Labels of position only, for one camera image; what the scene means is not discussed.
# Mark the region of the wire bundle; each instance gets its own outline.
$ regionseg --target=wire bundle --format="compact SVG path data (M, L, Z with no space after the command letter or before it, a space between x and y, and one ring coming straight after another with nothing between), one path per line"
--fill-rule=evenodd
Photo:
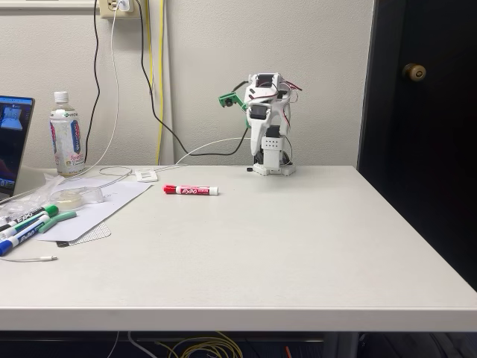
M165 345L162 342L155 342L156 345L160 345L161 347L166 348L169 351L168 358L190 358L190 356L198 351L206 351L213 354L213 358L244 358L243 353L240 350L240 347L229 337L225 336L221 332L217 332L221 337L195 337L195 338L187 338L179 343L177 343L173 348ZM127 339L131 342L132 345L146 353L151 358L156 358L150 351L139 345L137 342L133 340L131 337L131 332L127 332ZM193 342L193 341L204 341L199 342L195 345L187 347L184 352L179 355L176 352L177 347L182 345L185 342Z
M171 350L168 355L168 358L171 358L171 355L175 355L175 358L189 358L194 352L197 351L206 351L214 355L216 358L243 358L243 354L238 347L238 345L229 337L225 336L221 332L217 332L221 337L198 337L198 338L189 338L184 339L183 341L177 343ZM176 353L176 348L183 344L184 342L190 342L194 340L204 340L205 342L197 343L192 345L184 350L180 355Z

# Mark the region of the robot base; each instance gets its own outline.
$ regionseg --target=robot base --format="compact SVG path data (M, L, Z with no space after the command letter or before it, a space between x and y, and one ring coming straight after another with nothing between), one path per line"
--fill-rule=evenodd
M294 164L291 164L289 166L285 166L285 165L280 166L280 169L278 170L266 169L262 164L258 164L258 163L253 164L253 171L263 176L267 176L270 174L275 174L275 175L281 174L288 177L289 175L292 175L293 173L295 173L296 170L297 170L297 166Z

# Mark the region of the white wall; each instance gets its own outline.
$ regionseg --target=white wall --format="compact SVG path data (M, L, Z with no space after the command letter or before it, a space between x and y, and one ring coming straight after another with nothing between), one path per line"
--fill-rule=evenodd
M157 13L157 3L151 0L152 13ZM373 0L168 0L172 118L177 134L189 150L241 136L240 110L220 107L218 96L249 73L278 71L304 89L292 105L290 140L296 162L355 165L372 12ZM157 16L152 22L156 34ZM70 92L86 136L95 98L91 13L2 10L0 23L0 94L37 99L25 164L52 167L48 113L53 91ZM90 139L91 160L100 157L114 121L110 29L110 21L98 19L103 91ZM118 22L116 34L123 102L116 138L103 163L153 164L158 124L139 67L139 22ZM167 102L166 98L166 113L171 110ZM235 145L209 148L228 151ZM245 164L251 161L249 153L245 143L234 157L186 162ZM176 145L176 159L182 154ZM167 148L165 156L166 162L172 161Z

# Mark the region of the door knob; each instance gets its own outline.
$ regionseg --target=door knob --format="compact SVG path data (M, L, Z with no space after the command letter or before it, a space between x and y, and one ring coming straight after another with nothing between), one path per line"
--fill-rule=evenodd
M422 81L426 77L426 69L424 66L416 63L409 63L402 69L402 76L409 78L413 82Z

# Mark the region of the plastic bottle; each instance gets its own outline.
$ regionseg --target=plastic bottle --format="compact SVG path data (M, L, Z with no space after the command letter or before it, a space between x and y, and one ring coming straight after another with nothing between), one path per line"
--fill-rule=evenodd
M57 105L50 114L54 161L59 175L76 175L84 170L78 113L69 105L67 92L55 92L54 100Z

